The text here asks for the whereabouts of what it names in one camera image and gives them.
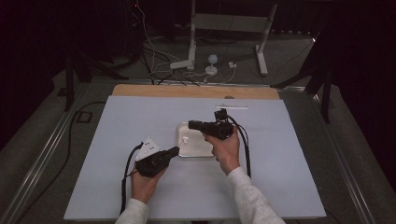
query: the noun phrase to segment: white device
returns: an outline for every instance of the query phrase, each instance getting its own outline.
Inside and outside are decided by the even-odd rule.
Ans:
[[[210,66],[208,66],[208,67],[205,69],[205,72],[206,72],[208,75],[210,75],[210,76],[214,76],[214,75],[218,72],[218,69],[217,69],[215,66],[213,66],[213,64],[215,64],[215,63],[218,62],[218,55],[216,55],[216,54],[211,54],[211,55],[209,56],[209,58],[207,59],[207,61],[210,63]]]
[[[154,141],[152,141],[151,138],[148,137],[137,153],[136,161],[141,161],[159,151],[160,148],[154,143]]]
[[[177,126],[177,145],[180,157],[213,157],[213,146],[206,142],[200,131],[189,129],[187,122]]]

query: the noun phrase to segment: black cable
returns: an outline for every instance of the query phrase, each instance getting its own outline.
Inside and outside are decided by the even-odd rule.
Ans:
[[[268,83],[269,83],[270,85],[274,84],[277,75],[279,75],[279,71],[282,70],[288,63],[291,63],[294,59],[300,57],[300,55],[302,55],[302,54],[304,53],[304,51],[305,51],[306,49],[308,49],[308,47],[309,47],[312,43],[314,43],[314,40],[311,40],[311,41],[309,42],[309,44],[307,44],[307,45],[300,51],[299,54],[297,54],[296,56],[292,57],[291,59],[289,59],[288,61],[286,61],[285,63],[283,63],[283,65],[282,65],[279,69],[276,70],[276,73],[275,73],[275,75],[274,75],[272,81],[270,81],[270,82],[268,82]]]
[[[155,56],[156,58],[162,59],[162,60],[164,60],[164,61],[166,61],[166,62],[172,62],[172,61],[168,58],[168,56],[166,56],[166,55],[163,54],[162,52],[159,52],[159,51],[156,50],[156,49],[147,49],[147,48],[145,48],[145,47],[143,47],[143,49],[148,50],[148,51],[155,51],[157,54],[160,54],[161,56],[163,56],[163,58],[160,58],[158,55],[156,55],[156,56]]]
[[[176,79],[176,81],[180,82],[181,84],[183,84],[184,86],[187,86],[186,83],[184,83],[182,80],[178,79],[177,77],[174,76],[174,70],[171,70],[171,76],[174,77]]]
[[[95,104],[105,104],[106,102],[92,102],[90,104],[84,105],[80,110],[75,112],[73,115],[72,120],[70,121],[70,126],[69,126],[69,137],[68,137],[68,142],[67,142],[67,155],[66,159],[64,160],[64,164],[62,165],[61,169],[58,171],[55,177],[52,178],[52,180],[49,182],[49,184],[41,191],[41,193],[29,204],[29,206],[26,207],[26,209],[23,211],[23,213],[20,215],[18,220],[15,223],[20,223],[21,220],[26,216],[26,214],[29,212],[29,210],[38,202],[38,200],[46,193],[46,191],[50,188],[50,186],[55,182],[55,180],[59,177],[61,172],[64,170],[64,167],[66,164],[69,162],[70,159],[70,152],[71,152],[71,142],[72,142],[72,128],[73,128],[73,123],[79,113],[86,107],[90,105],[95,105]]]
[[[169,76],[167,76],[167,77],[164,77],[163,79],[161,79],[158,83],[157,83],[157,85],[160,85],[161,83],[163,83],[166,79],[168,79],[169,77],[171,77],[172,75],[169,75]]]
[[[136,146],[131,154],[129,154],[128,157],[128,161],[126,162],[126,166],[125,166],[125,172],[124,172],[124,178],[121,181],[121,198],[122,198],[122,202],[121,202],[121,210],[120,210],[120,214],[125,210],[125,204],[126,204],[126,177],[128,177],[128,168],[129,168],[129,163],[131,163],[131,158],[134,155],[134,153],[140,149],[143,146],[143,142]]]
[[[230,120],[233,122],[233,124],[235,125],[235,127],[236,127],[236,128],[238,129],[238,131],[241,133],[242,141],[244,142],[244,146],[245,146],[245,157],[246,157],[246,159],[247,159],[247,175],[251,178],[251,172],[250,172],[250,152],[249,152],[249,150],[248,150],[248,134],[246,133],[246,130],[245,130],[241,125],[239,125],[239,124],[235,121],[235,119],[233,119],[233,117],[227,115],[227,118],[230,119]]]
[[[149,69],[149,64],[148,64],[148,61],[147,61],[147,59],[146,59],[146,53],[145,53],[145,51],[144,51],[143,49],[142,49],[142,51],[143,51],[142,55],[143,55],[144,64],[146,65],[146,68],[148,69],[148,73],[150,74],[151,71],[150,71],[150,69]],[[155,80],[154,80],[154,78],[152,78],[151,75],[148,75],[148,76],[149,76],[149,78],[151,79],[151,85],[155,85]]]
[[[117,64],[117,65],[113,65],[110,66],[108,68],[112,69],[112,70],[116,70],[116,71],[122,71],[125,70],[127,68],[129,68],[131,65],[133,65],[134,63],[137,62],[137,60],[139,59],[140,55],[136,54],[136,55],[129,55],[128,58],[128,62],[126,63],[121,63],[121,64]]]
[[[177,71],[183,76],[183,73],[180,70],[177,69]],[[184,77],[184,78],[186,78],[188,81],[190,81],[195,86],[200,86],[199,84],[195,83],[194,80],[192,80],[191,78],[189,78],[189,77]]]

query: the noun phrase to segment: white stand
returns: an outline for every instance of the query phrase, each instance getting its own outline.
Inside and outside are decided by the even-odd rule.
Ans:
[[[262,33],[262,42],[260,45],[256,46],[256,53],[261,75],[268,75],[268,70],[262,51],[271,30],[277,4],[272,5],[268,18],[263,18],[195,13],[195,0],[191,1],[191,40],[189,59],[179,63],[171,63],[171,69],[177,69],[181,67],[187,67],[189,71],[194,69],[196,51],[195,29],[242,31]]]
[[[205,69],[205,72],[207,75],[214,76],[218,72],[218,69],[212,64]]]

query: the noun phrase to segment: power cord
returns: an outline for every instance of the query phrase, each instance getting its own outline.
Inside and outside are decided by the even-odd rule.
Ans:
[[[73,115],[72,120],[70,121],[70,126],[69,126],[69,136],[68,136],[68,142],[67,142],[67,155],[66,159],[64,160],[64,164],[62,165],[61,169],[58,171],[55,177],[52,178],[52,180],[48,183],[48,185],[41,191],[41,193],[25,208],[25,210],[22,212],[18,220],[15,222],[16,224],[20,223],[22,219],[26,216],[26,214],[29,212],[29,210],[38,202],[38,200],[46,193],[46,191],[52,186],[52,184],[55,182],[55,180],[59,177],[61,172],[64,170],[64,167],[66,164],[69,162],[70,159],[70,154],[71,154],[71,142],[72,142],[72,128],[73,128],[73,123],[77,117],[77,115],[80,115],[83,109],[90,105],[95,105],[95,104],[105,104],[106,102],[92,102],[90,104],[84,105],[80,110],[75,112]]]
[[[125,172],[124,172],[124,178],[121,181],[121,197],[122,197],[122,201],[121,201],[121,210],[120,210],[120,214],[125,210],[125,204],[126,204],[126,178],[130,175],[128,175],[128,168],[129,168],[129,164],[131,163],[131,158],[134,155],[134,153],[140,149],[143,146],[143,142],[136,146],[131,154],[129,154],[128,157],[128,161],[126,162],[126,166],[125,166]]]
[[[242,141],[244,142],[245,146],[245,157],[247,160],[247,175],[251,178],[251,172],[250,172],[250,152],[248,149],[248,133],[245,130],[244,127],[239,125],[233,117],[227,115],[227,118],[232,121],[232,124],[235,125],[236,129],[238,129],[239,133],[241,134]]]

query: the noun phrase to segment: metal rail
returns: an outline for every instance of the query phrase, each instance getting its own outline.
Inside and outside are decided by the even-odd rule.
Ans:
[[[344,178],[344,182],[346,183],[346,188],[349,191],[350,198],[355,204],[356,210],[361,218],[362,224],[375,224],[376,221],[374,216],[364,199],[363,193],[361,192],[361,188],[355,177],[352,174],[352,171],[349,168],[347,163],[347,159],[341,149],[338,141],[332,132],[332,127],[325,122],[320,112],[320,101],[317,95],[310,98],[310,101],[315,109],[315,112],[318,116],[320,124],[328,136],[330,143],[332,144],[332,154],[335,158],[335,162],[337,163],[338,169],[340,170],[341,176]]]
[[[73,118],[73,114],[76,110],[76,105],[78,101],[88,89],[88,85],[89,84],[86,83],[80,84],[78,91],[76,92],[75,103],[71,105],[68,112],[65,112],[62,115],[57,126],[49,137],[47,144],[41,150],[40,154],[35,160],[35,163],[32,165],[25,178],[21,182],[17,193],[14,195],[11,203],[8,205],[8,208],[1,216],[1,224],[15,223],[18,217],[21,215],[21,212],[23,211],[25,204],[27,203],[30,195],[32,194],[36,183],[43,174],[44,169],[47,167],[47,164],[49,163],[53,152],[55,151],[59,141],[64,135],[64,131],[66,130],[68,123]]]

